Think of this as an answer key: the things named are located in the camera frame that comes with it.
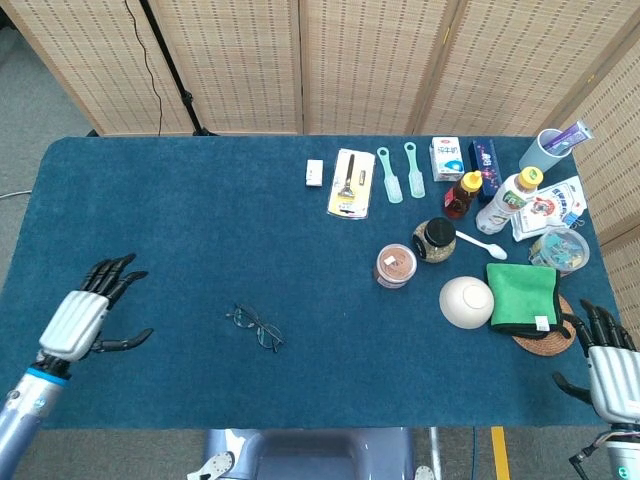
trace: blue box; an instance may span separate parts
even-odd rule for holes
[[[482,189],[478,193],[481,202],[488,203],[493,200],[498,188],[502,185],[500,167],[496,149],[491,139],[478,139],[469,145],[469,157],[471,170],[482,172]]]

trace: yellow bottle cap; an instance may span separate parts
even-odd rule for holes
[[[477,192],[482,187],[482,172],[476,170],[475,172],[465,173],[460,185],[469,193]]]
[[[528,190],[533,190],[542,183],[544,175],[538,167],[525,167],[520,172],[518,180],[520,185]]]

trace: black jar lid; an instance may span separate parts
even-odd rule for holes
[[[434,247],[446,247],[456,238],[456,228],[444,217],[429,220],[424,229],[424,238]]]

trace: brown bottle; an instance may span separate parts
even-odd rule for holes
[[[444,196],[444,213],[449,218],[462,218],[471,202],[482,188],[482,173],[479,170],[465,173]]]

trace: green towel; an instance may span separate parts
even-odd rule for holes
[[[491,328],[535,339],[560,331],[569,338],[569,332],[562,324],[559,280],[559,272],[549,267],[488,264],[487,281],[495,301]]]

